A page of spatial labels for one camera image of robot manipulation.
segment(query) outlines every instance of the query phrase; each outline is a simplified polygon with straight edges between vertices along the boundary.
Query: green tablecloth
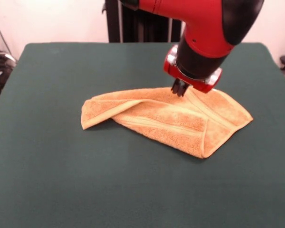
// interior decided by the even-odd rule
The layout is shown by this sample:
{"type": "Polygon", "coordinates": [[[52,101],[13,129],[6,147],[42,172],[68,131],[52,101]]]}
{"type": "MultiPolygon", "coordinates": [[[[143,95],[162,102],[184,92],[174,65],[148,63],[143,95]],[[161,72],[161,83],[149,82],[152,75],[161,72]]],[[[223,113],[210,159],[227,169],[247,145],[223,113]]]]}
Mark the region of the green tablecloth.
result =
{"type": "Polygon", "coordinates": [[[0,228],[285,228],[285,79],[241,44],[217,89],[254,117],[199,160],[109,120],[94,95],[171,86],[171,44],[31,44],[0,97],[0,228]]]}

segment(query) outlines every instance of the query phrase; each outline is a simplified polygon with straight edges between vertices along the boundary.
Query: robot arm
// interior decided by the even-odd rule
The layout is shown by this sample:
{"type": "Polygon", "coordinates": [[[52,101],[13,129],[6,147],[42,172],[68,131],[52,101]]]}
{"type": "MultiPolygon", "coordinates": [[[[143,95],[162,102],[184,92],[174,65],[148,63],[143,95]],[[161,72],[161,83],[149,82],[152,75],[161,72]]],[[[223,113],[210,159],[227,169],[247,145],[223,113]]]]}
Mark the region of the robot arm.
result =
{"type": "Polygon", "coordinates": [[[222,74],[220,65],[249,32],[264,0],[121,2],[134,10],[141,9],[186,23],[180,43],[169,51],[164,64],[164,70],[176,78],[172,91],[183,96],[189,85],[205,93],[215,86],[222,74]]]}

